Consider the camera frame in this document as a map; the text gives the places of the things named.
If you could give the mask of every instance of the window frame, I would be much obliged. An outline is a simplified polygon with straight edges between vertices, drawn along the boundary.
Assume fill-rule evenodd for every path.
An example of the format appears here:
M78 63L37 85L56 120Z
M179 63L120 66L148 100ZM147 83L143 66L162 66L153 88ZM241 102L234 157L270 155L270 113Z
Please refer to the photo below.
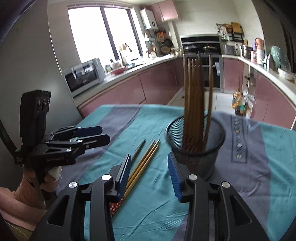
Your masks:
M127 14L128 14L128 18L130 20L130 23L131 23L131 28L133 30L133 34L134 34L134 37L135 37L135 40L136 40L136 43L137 43L137 46L138 46L140 57L143 56L143 50L142 50L142 47L141 47L140 39L139 39L137 30L136 30L135 22L133 20L132 14L131 14L131 10L129 8L125 8L125 7L123 8L123 7L120 7L120 6L118 6L118 7L116 7L116 6L107 6L107 5L93 6L93 5L90 4L90 5L83 5L83 6L68 7L68 10L74 9L74 8L82 8L82 7L99 7L100 8L101 14L102 14L102 17L103 17L103 21L104 21L104 24L105 24L105 28L106 28L106 31L107 31L107 35L108 35L108 38L109 38L109 42L110 42L110 45L111 45L111 48L112 48L112 51L113 51L113 54L114 54L114 57L115 57L115 60L119 60L119 55L118 55L117 48L116 48L114 40L113 40L113 36L111 34L111 30L110 30L109 23L108 23L106 13L105 13L105 8L107 7L107 8L125 9Z

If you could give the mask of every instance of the bundle of chopsticks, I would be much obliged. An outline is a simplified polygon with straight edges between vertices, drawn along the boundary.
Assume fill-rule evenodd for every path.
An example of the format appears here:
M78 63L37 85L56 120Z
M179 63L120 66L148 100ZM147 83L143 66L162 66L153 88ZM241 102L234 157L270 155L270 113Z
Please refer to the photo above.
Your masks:
M129 178L128 178L128 183L126 185L126 191L125 191L124 197L121 199L121 201L119 203L110 203L111 217L116 213L116 211L121 206L124 199L127 197L127 195L130 193L130 191L135 186L135 183L137 182L137 180L143 174L144 170L146 169L147 165L149 164L149 162L151 161L152 157L154 156L155 152L158 149L159 141L160 140L157 140L157 141L154 140L150 144L150 146L148 147L147 151L145 152L145 154L143 155L143 157L141 158L141 160L139 161L139 163L137 164L135 169L132 171L132 173L130 173ZM145 144L145 140L136 149L136 151L131 159L132 162L137 158L137 155L139 154L139 152L143 148L144 144Z
M209 106L205 118L205 83L202 79L202 61L197 58L186 59L183 56L184 68L184 127L182 148L190 152L204 151L210 129L213 103L213 69L209 55Z

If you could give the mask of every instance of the water heater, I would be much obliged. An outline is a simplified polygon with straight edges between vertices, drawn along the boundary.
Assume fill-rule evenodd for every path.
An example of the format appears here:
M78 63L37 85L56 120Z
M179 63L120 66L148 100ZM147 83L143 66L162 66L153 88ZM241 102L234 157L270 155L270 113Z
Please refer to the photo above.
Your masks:
M140 11L145 29L157 29L157 24L153 15L153 12L146 8Z

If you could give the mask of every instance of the microwave oven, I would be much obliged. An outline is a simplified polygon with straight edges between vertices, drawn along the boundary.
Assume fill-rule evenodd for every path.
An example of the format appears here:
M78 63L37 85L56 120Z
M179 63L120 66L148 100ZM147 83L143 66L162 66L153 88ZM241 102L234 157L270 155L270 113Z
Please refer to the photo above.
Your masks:
M72 96L79 95L104 81L105 72L98 58L89 60L62 72Z

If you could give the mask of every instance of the cutting board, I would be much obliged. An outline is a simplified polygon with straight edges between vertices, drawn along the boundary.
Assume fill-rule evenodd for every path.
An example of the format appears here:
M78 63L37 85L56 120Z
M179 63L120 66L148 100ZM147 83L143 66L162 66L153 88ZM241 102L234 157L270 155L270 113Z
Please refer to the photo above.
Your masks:
M232 26L232 29L233 29L234 33L242 34L242 28L241 28L241 25L239 23L231 22L231 26Z

